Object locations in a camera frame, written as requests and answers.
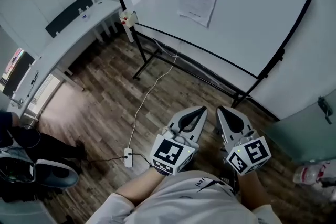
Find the white desk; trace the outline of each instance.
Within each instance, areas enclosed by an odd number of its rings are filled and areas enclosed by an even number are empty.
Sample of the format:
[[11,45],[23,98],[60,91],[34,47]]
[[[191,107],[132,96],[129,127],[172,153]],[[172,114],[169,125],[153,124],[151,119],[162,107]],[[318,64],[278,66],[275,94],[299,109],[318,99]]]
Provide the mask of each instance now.
[[[24,79],[16,90],[13,98],[16,100],[24,100],[21,108],[18,108],[17,104],[11,102],[7,111],[15,112],[19,117],[21,117],[40,85],[52,72],[64,78],[78,90],[83,90],[81,86],[77,85],[56,68],[57,63],[80,38],[82,38],[87,32],[94,30],[97,25],[101,24],[102,21],[107,19],[113,13],[118,12],[120,8],[121,5],[117,1],[100,0],[94,3],[94,5],[86,11],[86,13],[90,16],[87,21],[84,21],[80,16],[78,16],[66,28],[64,28],[62,32],[59,33],[45,48],[40,58],[36,60],[32,67],[27,71]],[[38,77],[29,97],[27,97],[30,89],[32,88],[31,81],[34,79],[37,71]]]

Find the power strip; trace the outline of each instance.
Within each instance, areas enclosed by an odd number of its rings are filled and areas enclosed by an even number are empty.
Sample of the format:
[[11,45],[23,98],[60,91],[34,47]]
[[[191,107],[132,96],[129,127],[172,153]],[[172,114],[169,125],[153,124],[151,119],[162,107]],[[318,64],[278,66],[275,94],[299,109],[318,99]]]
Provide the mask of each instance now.
[[133,149],[125,148],[124,157],[125,167],[133,167]]

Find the black cable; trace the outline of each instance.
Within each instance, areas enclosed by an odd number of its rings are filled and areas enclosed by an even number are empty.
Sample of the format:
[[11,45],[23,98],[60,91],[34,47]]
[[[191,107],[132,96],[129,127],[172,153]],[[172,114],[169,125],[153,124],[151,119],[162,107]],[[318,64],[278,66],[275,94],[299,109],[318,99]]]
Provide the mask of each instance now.
[[[146,157],[144,155],[142,155],[141,153],[133,153],[132,155],[139,155],[141,157],[144,158],[144,160],[149,164],[149,166],[151,166],[150,162],[146,159]],[[126,158],[125,156],[121,156],[121,157],[116,157],[116,158],[111,158],[111,159],[93,159],[91,161],[89,161],[88,159],[84,159],[83,161],[88,162],[88,163],[94,163],[94,162],[109,162],[115,159],[122,159],[122,158]]]
[[149,166],[151,166],[150,162],[149,162],[149,161],[147,161],[146,157],[145,157],[145,156],[143,156],[141,153],[133,153],[132,155],[139,155],[139,156],[143,157],[143,158],[144,158],[144,160],[145,160],[145,161],[148,163],[148,165],[149,165]]
[[93,159],[91,161],[89,161],[88,159],[84,159],[83,161],[87,161],[89,163],[94,163],[94,162],[108,162],[108,161],[112,161],[114,159],[122,159],[125,158],[125,156],[121,156],[121,157],[117,157],[117,158],[111,158],[111,159]]
[[37,143],[34,146],[24,147],[24,146],[20,145],[20,147],[18,147],[18,146],[6,146],[6,147],[0,147],[0,148],[7,148],[8,150],[26,150],[26,149],[31,149],[33,147],[36,147],[40,143],[40,141],[41,141],[41,137],[42,137],[41,133],[35,127],[31,126],[30,124],[24,124],[24,126],[30,126],[33,130],[35,130],[39,134],[39,139],[38,139]]

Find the white shirt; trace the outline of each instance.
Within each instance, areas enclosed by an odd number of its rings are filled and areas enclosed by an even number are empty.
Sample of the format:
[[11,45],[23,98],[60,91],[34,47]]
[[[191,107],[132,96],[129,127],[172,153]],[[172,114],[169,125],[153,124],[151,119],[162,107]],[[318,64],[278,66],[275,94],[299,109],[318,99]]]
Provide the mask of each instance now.
[[[208,186],[213,181],[221,182]],[[281,224],[271,205],[253,211],[238,202],[230,187],[201,171],[178,173],[160,183],[137,207],[121,195],[111,194],[87,224]]]

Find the chair backrest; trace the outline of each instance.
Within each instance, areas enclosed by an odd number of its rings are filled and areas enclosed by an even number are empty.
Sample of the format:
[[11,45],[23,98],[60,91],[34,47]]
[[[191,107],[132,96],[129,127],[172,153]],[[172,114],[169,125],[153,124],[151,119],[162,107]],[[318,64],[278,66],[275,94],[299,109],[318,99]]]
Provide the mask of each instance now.
[[69,7],[63,10],[50,24],[47,25],[47,32],[54,38],[56,32],[61,32],[67,27],[78,15],[78,9],[86,10],[86,7],[93,5],[92,0],[76,0]]

